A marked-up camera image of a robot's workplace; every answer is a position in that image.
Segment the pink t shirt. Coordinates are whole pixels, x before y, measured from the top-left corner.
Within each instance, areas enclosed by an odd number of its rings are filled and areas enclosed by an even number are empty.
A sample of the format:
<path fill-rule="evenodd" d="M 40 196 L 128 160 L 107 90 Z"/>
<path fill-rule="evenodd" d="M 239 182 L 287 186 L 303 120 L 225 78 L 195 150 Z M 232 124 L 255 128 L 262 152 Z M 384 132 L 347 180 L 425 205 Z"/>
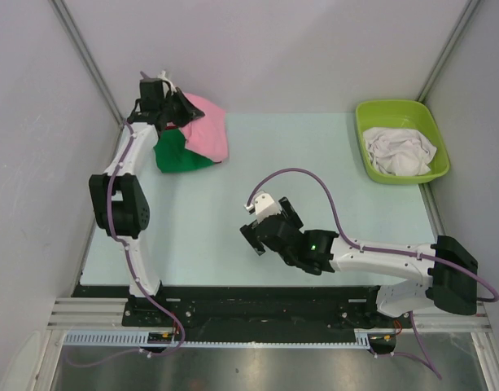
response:
<path fill-rule="evenodd" d="M 229 146 L 225 126 L 226 111 L 198 95 L 185 93 L 184 96 L 204 113 L 204 117 L 180 128 L 185 138 L 185 149 L 215 163 L 227 159 Z"/>

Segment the green plastic basin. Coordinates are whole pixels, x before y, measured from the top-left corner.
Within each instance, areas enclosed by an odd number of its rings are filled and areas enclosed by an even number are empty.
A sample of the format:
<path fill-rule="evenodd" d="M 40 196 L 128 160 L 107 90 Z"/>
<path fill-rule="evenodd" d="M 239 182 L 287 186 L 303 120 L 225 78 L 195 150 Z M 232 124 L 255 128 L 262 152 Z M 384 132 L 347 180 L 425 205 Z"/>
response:
<path fill-rule="evenodd" d="M 429 183 L 447 174 L 449 156 L 444 140 L 430 110 L 420 102 L 407 99 L 380 99 L 359 103 L 355 110 L 356 132 L 365 171 L 371 180 L 388 185 Z M 373 127 L 409 128 L 419 131 L 436 147 L 429 163 L 430 172 L 417 176 L 382 174 L 375 169 L 365 149 L 363 133 Z"/>

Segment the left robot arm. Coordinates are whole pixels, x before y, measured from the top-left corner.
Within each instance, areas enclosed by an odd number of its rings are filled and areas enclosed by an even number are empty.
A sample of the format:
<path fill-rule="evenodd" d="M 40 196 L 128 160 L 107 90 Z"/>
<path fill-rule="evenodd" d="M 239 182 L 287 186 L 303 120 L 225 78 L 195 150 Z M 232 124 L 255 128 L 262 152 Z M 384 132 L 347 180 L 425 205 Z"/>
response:
<path fill-rule="evenodd" d="M 142 234 L 151 211 L 137 173 L 168 125 L 183 127 L 205 114 L 165 76 L 143 74 L 139 90 L 140 97 L 124 122 L 126 139 L 106 170 L 90 176 L 89 188 L 98 227 L 125 251 L 130 294 L 153 297 L 161 282 Z"/>

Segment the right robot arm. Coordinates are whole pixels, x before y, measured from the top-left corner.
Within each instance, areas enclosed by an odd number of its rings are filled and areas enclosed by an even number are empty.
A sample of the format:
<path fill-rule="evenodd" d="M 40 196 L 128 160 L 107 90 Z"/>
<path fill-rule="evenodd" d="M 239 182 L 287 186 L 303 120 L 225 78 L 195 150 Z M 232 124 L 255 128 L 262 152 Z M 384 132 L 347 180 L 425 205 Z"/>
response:
<path fill-rule="evenodd" d="M 457 315 L 477 312 L 478 262 L 453 237 L 405 247 L 347 242 L 335 231 L 305 230 L 287 198 L 274 200 L 263 191 L 246 210 L 255 219 L 240 231 L 259 255 L 273 251 L 286 265 L 311 275 L 362 271 L 401 279 L 372 288 L 364 316 L 374 327 L 431 306 Z"/>

